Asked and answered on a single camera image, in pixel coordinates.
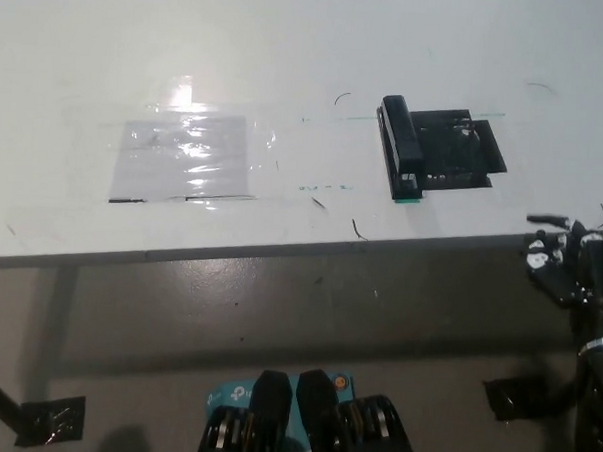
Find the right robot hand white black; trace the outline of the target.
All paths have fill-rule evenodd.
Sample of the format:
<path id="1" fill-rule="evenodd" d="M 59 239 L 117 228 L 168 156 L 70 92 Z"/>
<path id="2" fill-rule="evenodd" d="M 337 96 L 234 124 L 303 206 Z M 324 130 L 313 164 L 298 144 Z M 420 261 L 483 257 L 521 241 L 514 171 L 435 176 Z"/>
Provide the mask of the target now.
<path id="1" fill-rule="evenodd" d="M 566 216 L 531 214 L 526 220 L 559 230 L 534 234 L 525 253 L 530 281 L 563 308 L 602 303 L 603 236 Z"/>

